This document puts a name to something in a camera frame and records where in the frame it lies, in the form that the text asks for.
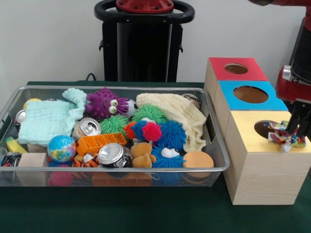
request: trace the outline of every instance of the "wooden block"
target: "wooden block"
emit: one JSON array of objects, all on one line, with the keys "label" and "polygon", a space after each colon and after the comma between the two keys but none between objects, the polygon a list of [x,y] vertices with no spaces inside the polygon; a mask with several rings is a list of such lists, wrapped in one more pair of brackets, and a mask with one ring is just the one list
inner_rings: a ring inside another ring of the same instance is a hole
[{"label": "wooden block", "polygon": [[234,205],[294,204],[311,166],[311,143],[284,153],[260,136],[260,121],[290,119],[286,111],[231,111],[225,135],[231,166],[224,172]]},{"label": "wooden block", "polygon": [[254,58],[210,57],[204,89],[214,103],[218,81],[268,81]]},{"label": "wooden block", "polygon": [[48,150],[46,147],[36,145],[36,144],[27,144],[29,153],[47,153]]},{"label": "wooden block", "polygon": [[98,187],[146,187],[152,185],[152,177],[142,172],[130,172],[124,177],[113,177],[108,172],[95,172],[93,186]]},{"label": "wooden block", "polygon": [[47,153],[25,153],[22,154],[18,166],[42,167],[49,166]]},{"label": "wooden block", "polygon": [[214,109],[223,137],[231,110],[287,111],[274,88],[265,81],[219,81]]},{"label": "wooden block", "polygon": [[[18,167],[44,167],[49,166],[46,153],[25,153],[21,156]],[[22,186],[46,186],[45,172],[17,171],[16,175]]]}]

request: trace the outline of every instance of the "green tablecloth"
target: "green tablecloth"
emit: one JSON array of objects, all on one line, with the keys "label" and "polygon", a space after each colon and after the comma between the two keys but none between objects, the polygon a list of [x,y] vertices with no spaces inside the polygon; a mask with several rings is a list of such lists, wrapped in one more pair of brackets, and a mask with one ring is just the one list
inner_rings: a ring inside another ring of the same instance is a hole
[{"label": "green tablecloth", "polygon": [[[202,83],[29,85],[187,86]],[[1,232],[311,232],[311,179],[294,206],[233,206],[223,175],[212,188],[1,188]]]}]

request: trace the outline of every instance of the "cream knitted cloth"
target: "cream knitted cloth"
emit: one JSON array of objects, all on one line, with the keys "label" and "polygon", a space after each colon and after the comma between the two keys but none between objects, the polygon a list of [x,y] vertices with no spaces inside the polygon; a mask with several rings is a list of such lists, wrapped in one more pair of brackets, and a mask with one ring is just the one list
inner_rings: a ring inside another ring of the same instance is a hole
[{"label": "cream knitted cloth", "polygon": [[136,104],[138,107],[145,104],[154,105],[161,109],[168,119],[182,124],[187,135],[185,152],[202,150],[206,145],[206,141],[201,139],[206,117],[185,97],[176,94],[144,93],[137,96]]}]

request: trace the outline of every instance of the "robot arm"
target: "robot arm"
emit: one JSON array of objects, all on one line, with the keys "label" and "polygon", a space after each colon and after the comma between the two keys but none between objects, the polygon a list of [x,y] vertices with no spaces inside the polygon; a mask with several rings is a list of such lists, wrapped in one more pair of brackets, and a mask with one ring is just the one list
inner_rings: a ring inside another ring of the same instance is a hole
[{"label": "robot arm", "polygon": [[292,66],[280,71],[276,93],[293,104],[287,131],[311,138],[311,0],[249,0],[257,5],[306,6],[304,28],[297,41]]}]

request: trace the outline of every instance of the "black handle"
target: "black handle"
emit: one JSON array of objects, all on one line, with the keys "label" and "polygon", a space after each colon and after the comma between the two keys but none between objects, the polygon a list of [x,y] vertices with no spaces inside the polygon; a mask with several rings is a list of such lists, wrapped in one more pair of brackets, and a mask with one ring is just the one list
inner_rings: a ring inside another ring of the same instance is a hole
[{"label": "black handle", "polygon": [[125,11],[107,11],[116,7],[116,0],[104,0],[95,5],[95,17],[102,21],[114,21],[118,23],[188,23],[194,19],[194,8],[182,1],[173,1],[174,9],[182,13],[160,13],[160,14],[136,14]]}]

